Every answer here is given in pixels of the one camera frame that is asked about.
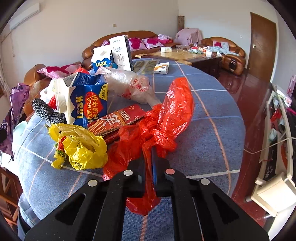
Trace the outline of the yellow plastic bag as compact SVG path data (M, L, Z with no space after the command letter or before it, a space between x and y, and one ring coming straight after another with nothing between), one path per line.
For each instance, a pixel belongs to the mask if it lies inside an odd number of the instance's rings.
M67 160L76 171L102 168L107 163L107 144L102 136L95 136L81 126L64 123L53 123L47 129L56 142L53 168L60 169Z

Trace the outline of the red paper packet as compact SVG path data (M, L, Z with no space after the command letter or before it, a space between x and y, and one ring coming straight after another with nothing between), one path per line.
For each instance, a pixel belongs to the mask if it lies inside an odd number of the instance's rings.
M103 136L140 120L144 117L145 113L138 104L134 104L93 121L88 124L88 130L95 136Z

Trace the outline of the torn blue Look carton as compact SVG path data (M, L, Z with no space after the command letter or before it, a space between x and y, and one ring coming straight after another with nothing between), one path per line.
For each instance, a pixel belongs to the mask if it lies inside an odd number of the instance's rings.
M107 115L108 84L101 75L73 73L54 79L58 113L65 115L67 124L87 128Z

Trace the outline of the black foam net sleeve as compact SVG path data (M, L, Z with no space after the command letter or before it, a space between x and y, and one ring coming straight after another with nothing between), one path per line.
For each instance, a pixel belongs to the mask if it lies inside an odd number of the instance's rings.
M65 114L54 111L43 100L35 98L32 100L32 108L35 114L49 124L67 123Z

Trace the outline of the clear plastic bag red print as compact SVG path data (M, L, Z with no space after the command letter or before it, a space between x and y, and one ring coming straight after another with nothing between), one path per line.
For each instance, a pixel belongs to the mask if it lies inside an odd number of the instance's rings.
M95 75L99 74L104 76L108 89L120 97L140 104L148 104L151 108L161 103L156 97L149 79L144 75L110 67L99 67Z

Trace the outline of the blue plaid tablecloth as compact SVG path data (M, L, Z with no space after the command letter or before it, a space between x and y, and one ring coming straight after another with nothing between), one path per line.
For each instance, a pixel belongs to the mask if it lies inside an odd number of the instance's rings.
M175 61L170 61L168 74L146 77L160 104L172 81L180 77L187 79L194 100L188 127L175 138L175 151L163 159L187 178L209 179L230 197L237 182L232 171L240 167L245 138L244 122L232 96L213 76ZM148 104L108 89L107 114L134 104L145 112L152 110ZM103 179L103 167L76 171L67 160L60 169L53 168L56 142L49 136L48 126L34 114L21 136L16 157L23 189L20 205L28 204L33 222L28 231L90 180L108 181ZM148 215L133 213L125 206L121 240L175 240L171 198L158 198L159 204Z

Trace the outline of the purple plastic bag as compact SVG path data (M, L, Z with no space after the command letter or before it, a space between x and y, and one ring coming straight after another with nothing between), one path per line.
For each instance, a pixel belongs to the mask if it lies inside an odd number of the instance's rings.
M1 124L1 151L8 154L14 160L12 149L13 131L18 125L25 102L29 98L30 87L24 83L19 83L11 89L10 104L11 109Z

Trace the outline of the pink floral pillow on chaise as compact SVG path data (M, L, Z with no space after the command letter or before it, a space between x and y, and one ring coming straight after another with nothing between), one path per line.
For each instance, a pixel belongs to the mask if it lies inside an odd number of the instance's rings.
M40 69L37 72L51 79L59 79L59 78L64 78L73 74L80 67L81 67L81 64L71 64L71 65L65 65L62 67L48 66Z

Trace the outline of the small orange white box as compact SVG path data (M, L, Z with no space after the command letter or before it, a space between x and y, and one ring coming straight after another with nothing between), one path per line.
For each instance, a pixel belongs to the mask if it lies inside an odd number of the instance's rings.
M156 64L154 67L153 73L166 75L168 74L168 71L169 71L169 65L170 65L169 62Z

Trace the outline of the wooden coffee table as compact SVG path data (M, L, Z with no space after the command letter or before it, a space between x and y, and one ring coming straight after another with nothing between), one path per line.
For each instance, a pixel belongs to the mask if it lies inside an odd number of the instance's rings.
M206 57L205 54L189 53L179 49L173 49L171 52L163 53L161 51L153 53L136 54L134 58L156 58L177 61L185 65L197 68L208 75L219 78L221 57Z

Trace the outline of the brown leather long sofa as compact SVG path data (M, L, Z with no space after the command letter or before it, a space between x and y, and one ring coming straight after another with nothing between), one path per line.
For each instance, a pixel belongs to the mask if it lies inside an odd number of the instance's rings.
M161 50L161 47L175 47L178 43L174 42L171 39L160 40L154 32L151 31L128 31L120 32L115 34L110 34L104 37L99 38L89 47L87 47L82 53L82 65L86 70L93 68L91 58L94 53L94 49L97 47L104 46L105 44L109 45L109 40L117 36L127 36L128 44L130 46L131 56L135 59L136 55L139 54L150 54L158 52Z

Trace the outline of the upright blue Look carton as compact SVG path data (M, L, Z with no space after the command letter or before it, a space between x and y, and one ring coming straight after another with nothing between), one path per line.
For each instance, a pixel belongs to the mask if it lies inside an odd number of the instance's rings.
M114 63L111 45L94 48L91 63L94 72L96 72L99 67L106 67L107 65Z

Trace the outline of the white milk carton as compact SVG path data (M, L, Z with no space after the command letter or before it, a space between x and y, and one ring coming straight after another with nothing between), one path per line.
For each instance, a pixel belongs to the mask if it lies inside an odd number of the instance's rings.
M114 62L118 69L133 71L133 61L130 52L130 44L127 35L116 36L109 39Z

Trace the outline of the brown wooden door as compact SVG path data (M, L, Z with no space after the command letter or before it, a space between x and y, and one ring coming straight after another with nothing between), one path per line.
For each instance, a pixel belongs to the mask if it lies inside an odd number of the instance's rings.
M255 13L251 17L251 44L248 58L248 74L269 82L273 73L277 31L276 23Z

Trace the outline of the white air conditioner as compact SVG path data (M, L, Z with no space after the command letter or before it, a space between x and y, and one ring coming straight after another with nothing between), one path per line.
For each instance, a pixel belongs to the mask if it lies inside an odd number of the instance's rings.
M40 3L36 3L31 7L27 8L26 10L18 14L16 17L14 17L12 20L10 20L9 22L10 31L17 28L20 24L25 22L27 19L38 14L40 11L41 11Z

